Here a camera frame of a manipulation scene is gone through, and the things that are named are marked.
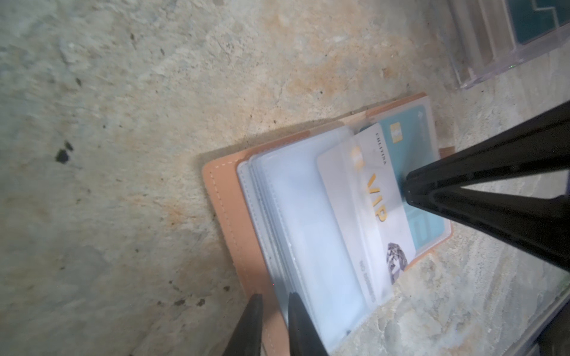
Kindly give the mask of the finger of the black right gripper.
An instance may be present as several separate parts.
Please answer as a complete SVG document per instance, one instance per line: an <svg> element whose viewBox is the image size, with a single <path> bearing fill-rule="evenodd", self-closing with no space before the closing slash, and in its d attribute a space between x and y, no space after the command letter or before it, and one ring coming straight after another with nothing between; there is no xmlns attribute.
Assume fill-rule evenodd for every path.
<svg viewBox="0 0 570 356"><path fill-rule="evenodd" d="M466 188L408 189L407 202L569 270L567 195L544 199Z"/></svg>
<svg viewBox="0 0 570 356"><path fill-rule="evenodd" d="M408 174L405 197L569 169L569 103Z"/></svg>

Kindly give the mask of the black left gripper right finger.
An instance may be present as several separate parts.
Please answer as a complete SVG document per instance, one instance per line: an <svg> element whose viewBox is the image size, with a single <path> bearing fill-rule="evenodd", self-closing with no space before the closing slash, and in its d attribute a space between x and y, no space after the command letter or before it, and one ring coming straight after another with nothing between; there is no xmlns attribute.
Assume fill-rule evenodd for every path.
<svg viewBox="0 0 570 356"><path fill-rule="evenodd" d="M297 292L289 294L288 322L291 356L328 356L327 350Z"/></svg>

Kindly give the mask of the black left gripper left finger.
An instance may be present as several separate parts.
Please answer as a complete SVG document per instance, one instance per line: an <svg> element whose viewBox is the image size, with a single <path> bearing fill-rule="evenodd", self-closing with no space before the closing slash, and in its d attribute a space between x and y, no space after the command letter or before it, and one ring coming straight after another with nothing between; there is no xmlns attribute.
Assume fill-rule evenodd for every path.
<svg viewBox="0 0 570 356"><path fill-rule="evenodd" d="M263 295L252 295L222 356L261 355L263 314Z"/></svg>

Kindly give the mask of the tan leather card holder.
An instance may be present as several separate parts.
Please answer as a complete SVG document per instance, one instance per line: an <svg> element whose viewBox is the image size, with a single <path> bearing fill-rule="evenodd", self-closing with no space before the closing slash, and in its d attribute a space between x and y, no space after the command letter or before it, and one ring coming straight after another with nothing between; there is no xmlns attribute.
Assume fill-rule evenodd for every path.
<svg viewBox="0 0 570 356"><path fill-rule="evenodd" d="M374 309L367 305L317 158L374 125L375 117L416 104L430 108L433 118L429 97L419 93L221 157L203 167L206 190L243 289L248 295L263 295L262 344L268 355L289 354L290 293L300 295L328 352L384 304ZM440 159L453 154L454 147L438 145L434 118L430 133ZM451 236L451 224L444 221L444 234L416 253L405 271Z"/></svg>

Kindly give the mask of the teal VIP card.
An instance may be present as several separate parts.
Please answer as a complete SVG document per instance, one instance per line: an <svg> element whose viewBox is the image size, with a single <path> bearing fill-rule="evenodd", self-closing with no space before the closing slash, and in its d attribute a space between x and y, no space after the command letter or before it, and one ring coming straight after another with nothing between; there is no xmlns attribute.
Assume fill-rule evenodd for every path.
<svg viewBox="0 0 570 356"><path fill-rule="evenodd" d="M399 188L406 176L440 158L433 143L430 129L433 126L430 108L416 104L395 114L377 116L373 124L380 124ZM417 253L426 250L446 230L443 218L403 203L411 237Z"/></svg>

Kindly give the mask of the white VIP card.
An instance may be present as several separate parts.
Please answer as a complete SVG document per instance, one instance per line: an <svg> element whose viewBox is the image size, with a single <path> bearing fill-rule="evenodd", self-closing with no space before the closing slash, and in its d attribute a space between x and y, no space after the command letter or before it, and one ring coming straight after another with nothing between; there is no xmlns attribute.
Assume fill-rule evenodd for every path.
<svg viewBox="0 0 570 356"><path fill-rule="evenodd" d="M357 280L374 309L391 297L417 253L381 126L349 136L317 164Z"/></svg>

